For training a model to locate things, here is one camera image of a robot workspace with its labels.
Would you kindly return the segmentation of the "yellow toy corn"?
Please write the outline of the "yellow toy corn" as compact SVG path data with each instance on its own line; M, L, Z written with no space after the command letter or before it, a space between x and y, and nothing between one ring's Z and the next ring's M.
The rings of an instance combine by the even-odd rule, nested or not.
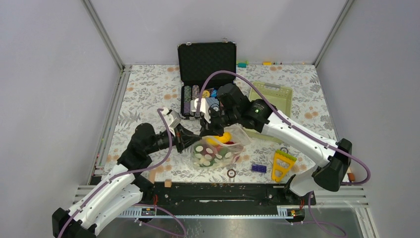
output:
M206 143L216 146L219 144L229 144L232 141L230 132L225 132L222 136L209 136L205 139Z

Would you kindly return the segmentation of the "clear dotted zip top bag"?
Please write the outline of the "clear dotted zip top bag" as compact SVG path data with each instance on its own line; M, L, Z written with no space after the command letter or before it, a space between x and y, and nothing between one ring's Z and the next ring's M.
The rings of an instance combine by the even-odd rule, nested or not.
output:
M190 147L192 165L199 169L218 169L234 164L250 143L241 127L229 126L223 136L205 136Z

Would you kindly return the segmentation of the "green plastic basket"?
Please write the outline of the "green plastic basket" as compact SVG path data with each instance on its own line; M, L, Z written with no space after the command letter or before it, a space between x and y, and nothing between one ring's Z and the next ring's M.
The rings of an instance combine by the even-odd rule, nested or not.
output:
M289 87L275 85L266 82L255 81L253 85L273 104L278 110L281 110L287 117L291 117L293 90ZM255 130L244 129L249 137L261 140L282 143L280 139L272 136L262 135Z

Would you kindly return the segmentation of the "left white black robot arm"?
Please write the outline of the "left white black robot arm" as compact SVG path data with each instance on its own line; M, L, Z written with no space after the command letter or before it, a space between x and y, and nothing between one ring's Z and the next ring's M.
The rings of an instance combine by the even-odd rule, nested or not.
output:
M153 169L150 155L172 148L179 153L201 140L181 125L180 115L168 108L158 109L166 130L155 133L142 123L135 129L127 148L108 175L69 209L58 208L52 215L55 238L95 238L122 212L136 203L147 204L154 196L154 185L142 176Z

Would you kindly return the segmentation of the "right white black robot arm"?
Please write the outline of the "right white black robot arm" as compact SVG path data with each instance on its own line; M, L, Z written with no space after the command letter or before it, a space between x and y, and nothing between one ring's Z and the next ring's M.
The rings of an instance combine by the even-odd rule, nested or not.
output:
M297 204L310 191L339 190L351 163L351 141L324 138L292 121L263 99L250 101L235 84L220 87L217 98L223 107L218 112L210 108L205 98L191 102L192 113L200 111L201 136L222 135L226 127L240 124L286 142L315 163L311 169L287 181L284 198L288 203Z

